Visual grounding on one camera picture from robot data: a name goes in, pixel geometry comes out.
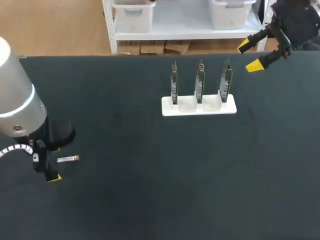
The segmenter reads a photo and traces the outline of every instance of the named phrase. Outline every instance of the plastic container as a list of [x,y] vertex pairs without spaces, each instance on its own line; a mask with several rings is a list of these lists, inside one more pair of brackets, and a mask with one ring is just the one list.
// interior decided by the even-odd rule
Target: plastic container
[[212,26],[217,30],[241,29],[257,0],[209,0]]
[[117,15],[117,32],[147,33],[152,29],[156,2],[146,4],[113,4]]

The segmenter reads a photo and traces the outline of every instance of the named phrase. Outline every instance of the black tabletop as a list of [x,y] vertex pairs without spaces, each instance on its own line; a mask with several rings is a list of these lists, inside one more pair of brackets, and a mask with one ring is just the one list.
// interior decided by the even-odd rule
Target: black tabletop
[[[23,152],[2,157],[1,239],[319,239],[320,53],[247,73],[257,56],[22,59],[49,115],[77,130],[50,160],[80,162],[47,183]],[[215,94],[227,58],[236,114],[162,116],[174,60],[192,95],[197,63]]]

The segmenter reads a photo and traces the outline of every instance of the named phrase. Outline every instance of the wooden floor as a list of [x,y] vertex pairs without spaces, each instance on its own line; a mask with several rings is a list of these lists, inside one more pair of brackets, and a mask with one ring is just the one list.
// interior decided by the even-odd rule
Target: wooden floor
[[[111,55],[102,0],[0,0],[0,36],[17,55]],[[241,42],[195,40],[188,53],[233,53]]]

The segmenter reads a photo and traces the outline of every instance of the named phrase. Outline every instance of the white holder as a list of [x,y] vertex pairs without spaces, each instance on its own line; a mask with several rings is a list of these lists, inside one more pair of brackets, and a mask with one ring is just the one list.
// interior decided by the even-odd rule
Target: white holder
[[171,96],[165,96],[162,98],[161,103],[162,115],[165,117],[235,114],[237,112],[234,96],[229,94],[227,102],[222,102],[220,91],[218,91],[218,94],[214,95],[203,95],[202,104],[197,103],[195,95],[178,96],[177,105],[173,105]]

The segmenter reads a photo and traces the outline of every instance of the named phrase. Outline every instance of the cable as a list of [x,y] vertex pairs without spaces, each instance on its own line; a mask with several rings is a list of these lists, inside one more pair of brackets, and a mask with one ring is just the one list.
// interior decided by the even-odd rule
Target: cable
[[3,149],[2,151],[0,151],[0,158],[7,154],[8,152],[11,152],[13,150],[17,150],[17,149],[23,149],[25,150],[28,154],[32,154],[34,151],[33,149],[25,144],[16,144],[16,145],[12,145],[12,146],[8,146],[7,148]]

